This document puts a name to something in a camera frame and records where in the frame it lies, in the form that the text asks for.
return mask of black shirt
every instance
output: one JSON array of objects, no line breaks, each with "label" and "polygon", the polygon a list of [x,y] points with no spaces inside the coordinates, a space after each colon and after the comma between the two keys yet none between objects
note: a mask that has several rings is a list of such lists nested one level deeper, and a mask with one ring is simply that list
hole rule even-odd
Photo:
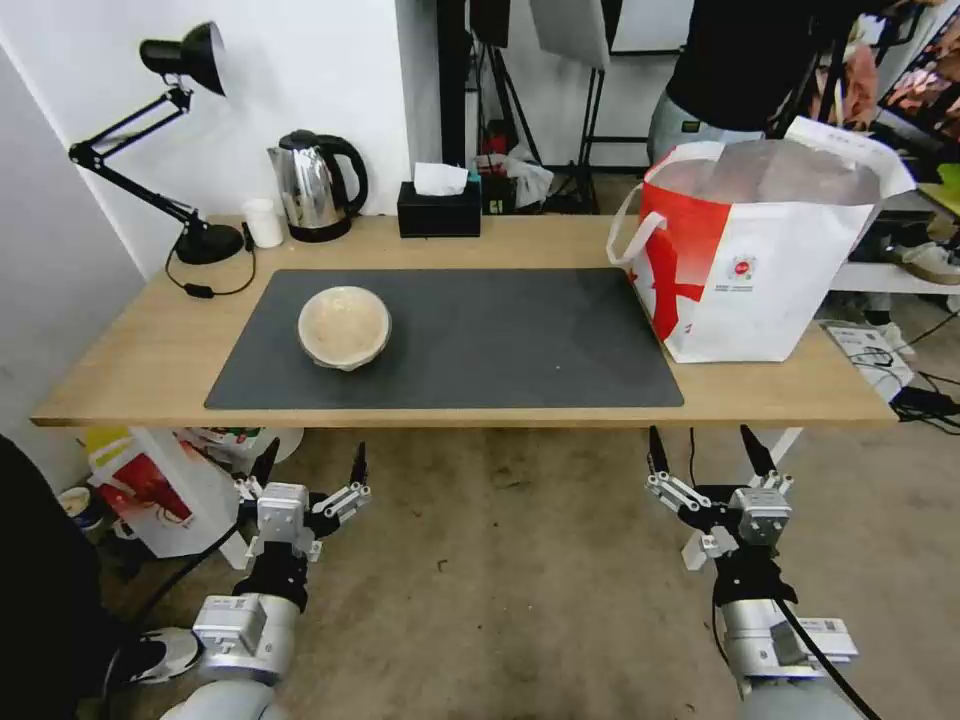
[{"label": "black shirt", "polygon": [[696,0],[667,95],[709,125],[763,130],[827,38],[891,2]]}]

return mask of logo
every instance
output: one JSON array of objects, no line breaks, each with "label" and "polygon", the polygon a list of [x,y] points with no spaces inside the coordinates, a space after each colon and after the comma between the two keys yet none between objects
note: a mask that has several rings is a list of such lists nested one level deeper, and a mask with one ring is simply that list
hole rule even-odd
[{"label": "logo", "polygon": [[757,259],[753,255],[738,255],[733,259],[730,272],[731,280],[750,280],[757,267]]}]

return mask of sneaker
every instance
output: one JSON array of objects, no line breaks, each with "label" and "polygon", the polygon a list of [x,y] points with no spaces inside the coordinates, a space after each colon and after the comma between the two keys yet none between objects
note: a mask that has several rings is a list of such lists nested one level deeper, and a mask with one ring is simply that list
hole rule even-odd
[{"label": "sneaker", "polygon": [[911,275],[938,285],[960,285],[960,260],[942,245],[927,242],[913,248],[897,246],[893,261]]},{"label": "sneaker", "polygon": [[120,653],[115,681],[118,685],[166,682],[192,668],[202,656],[203,645],[190,630],[152,630]]},{"label": "sneaker", "polygon": [[880,333],[883,339],[887,341],[887,345],[889,345],[890,349],[894,352],[899,353],[905,358],[915,358],[917,356],[917,351],[903,339],[903,332],[901,332],[900,326],[896,323],[871,325],[870,327]]}]

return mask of electric kettle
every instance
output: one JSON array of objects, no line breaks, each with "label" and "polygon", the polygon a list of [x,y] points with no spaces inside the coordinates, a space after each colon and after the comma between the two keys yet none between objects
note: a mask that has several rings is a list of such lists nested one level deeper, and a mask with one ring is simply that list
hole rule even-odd
[{"label": "electric kettle", "polygon": [[[350,218],[360,213],[367,199],[367,169],[360,153],[336,135],[294,130],[280,138],[279,147],[267,148],[280,188],[290,235],[304,242],[325,242],[350,229]],[[336,155],[350,160],[359,190],[347,198],[343,173]]]}]

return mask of black tissue box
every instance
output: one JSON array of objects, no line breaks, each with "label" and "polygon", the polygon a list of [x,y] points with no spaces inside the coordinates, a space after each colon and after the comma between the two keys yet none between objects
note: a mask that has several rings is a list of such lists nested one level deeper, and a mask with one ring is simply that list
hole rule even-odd
[{"label": "black tissue box", "polygon": [[401,183],[397,198],[400,237],[479,237],[480,183],[467,181],[460,195],[417,195]]}]

